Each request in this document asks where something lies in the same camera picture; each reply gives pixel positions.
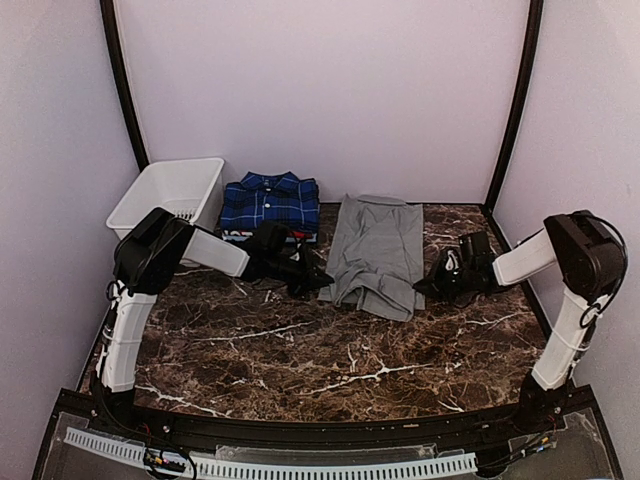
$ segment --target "black metal pole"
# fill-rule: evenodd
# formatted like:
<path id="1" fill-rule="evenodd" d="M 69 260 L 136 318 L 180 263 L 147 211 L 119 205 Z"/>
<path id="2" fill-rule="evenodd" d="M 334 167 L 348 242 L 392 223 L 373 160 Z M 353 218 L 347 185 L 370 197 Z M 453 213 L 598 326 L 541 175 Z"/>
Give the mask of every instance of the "black metal pole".
<path id="1" fill-rule="evenodd" d="M 518 128 L 520 127 L 520 120 L 522 119 L 522 112 L 527 99 L 529 81 L 531 80 L 531 72 L 533 70 L 533 60 L 536 55 L 536 47 L 538 46 L 538 34 L 540 33 L 543 4 L 544 0 L 531 0 L 529 4 L 527 31 L 524 37 L 520 70 L 518 71 L 518 80 L 516 81 L 513 101 L 511 102 L 509 120 L 507 121 L 507 128 L 505 129 L 504 138 L 502 139 L 502 147 L 500 147 L 500 154 L 498 155 L 496 168 L 493 172 L 491 185 L 489 186 L 489 193 L 487 193 L 487 198 L 484 202 L 485 209 L 490 213 L 493 212 L 498 202 L 500 190 L 502 189 L 504 178 L 507 175 L 511 154 L 513 153 L 513 146 L 518 136 Z"/>
<path id="2" fill-rule="evenodd" d="M 127 79 L 127 71 L 124 66 L 122 57 L 122 46 L 120 45 L 120 37 L 118 35 L 118 23 L 116 21 L 116 12 L 113 0 L 100 0 L 100 9 L 102 10 L 102 24 L 104 26 L 104 34 L 107 39 L 107 48 L 109 49 L 109 59 L 111 60 L 111 69 L 113 70 L 113 78 L 118 89 L 118 97 L 120 97 L 120 107 L 124 115 L 124 122 L 129 133 L 131 147 L 138 163 L 138 168 L 142 171 L 149 165 L 149 158 L 144 147 L 142 134 L 140 133 L 140 125 L 138 125 L 138 117 L 133 107 L 133 99 L 131 98 L 131 90 L 129 89 L 129 81 Z"/>

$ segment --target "gray cloth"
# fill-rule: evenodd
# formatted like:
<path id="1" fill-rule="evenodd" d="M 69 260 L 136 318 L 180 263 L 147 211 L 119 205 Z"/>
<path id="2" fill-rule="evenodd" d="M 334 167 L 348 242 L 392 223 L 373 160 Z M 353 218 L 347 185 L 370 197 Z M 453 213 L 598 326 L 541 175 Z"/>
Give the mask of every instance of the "gray cloth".
<path id="1" fill-rule="evenodd" d="M 326 272 L 335 283 L 320 300 L 355 303 L 389 320 L 408 321 L 424 309 L 412 285 L 424 275 L 422 206 L 401 200 L 347 196 L 340 207 Z"/>

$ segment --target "blue plaid shirt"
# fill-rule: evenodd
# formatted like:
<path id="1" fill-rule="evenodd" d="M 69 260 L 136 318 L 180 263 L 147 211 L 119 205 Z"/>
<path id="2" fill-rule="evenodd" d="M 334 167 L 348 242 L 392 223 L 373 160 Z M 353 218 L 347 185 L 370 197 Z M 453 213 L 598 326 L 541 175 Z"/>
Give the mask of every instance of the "blue plaid shirt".
<path id="1" fill-rule="evenodd" d="M 294 231 L 318 232 L 318 185 L 293 173 L 257 175 L 227 184 L 220 215 L 223 230 L 255 230 L 263 220 L 287 225 Z"/>

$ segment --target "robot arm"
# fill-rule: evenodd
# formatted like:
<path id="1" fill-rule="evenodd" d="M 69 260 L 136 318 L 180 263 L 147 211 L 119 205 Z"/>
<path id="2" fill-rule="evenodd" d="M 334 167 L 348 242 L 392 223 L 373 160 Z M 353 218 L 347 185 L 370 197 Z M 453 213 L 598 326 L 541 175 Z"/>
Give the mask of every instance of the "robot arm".
<path id="1" fill-rule="evenodd" d="M 563 386 L 591 340 L 596 317 L 620 287 L 624 246 L 588 211 L 548 217 L 540 232 L 498 257 L 486 232 L 464 235 L 459 245 L 442 251 L 414 288 L 455 304 L 460 296 L 499 292 L 559 264 L 564 301 L 532 376 L 544 391 Z"/>
<path id="2" fill-rule="evenodd" d="M 115 251 L 115 280 L 108 291 L 111 307 L 97 367 L 102 386 L 112 393 L 132 391 L 147 318 L 182 259 L 247 281 L 283 280 L 292 296 L 333 283 L 316 267 L 304 243 L 298 245 L 295 259 L 281 253 L 288 234 L 282 225 L 263 222 L 239 248 L 161 208 L 149 213 Z"/>

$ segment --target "white plastic basket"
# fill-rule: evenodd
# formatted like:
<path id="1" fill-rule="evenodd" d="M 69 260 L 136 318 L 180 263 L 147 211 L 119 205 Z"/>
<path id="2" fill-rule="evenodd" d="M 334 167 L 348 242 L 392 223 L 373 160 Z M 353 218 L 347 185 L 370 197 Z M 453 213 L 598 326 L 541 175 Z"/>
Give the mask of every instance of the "white plastic basket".
<path id="1" fill-rule="evenodd" d="M 111 212 L 107 226 L 124 238 L 155 207 L 209 231 L 222 210 L 222 158 L 168 160 L 149 165 Z"/>

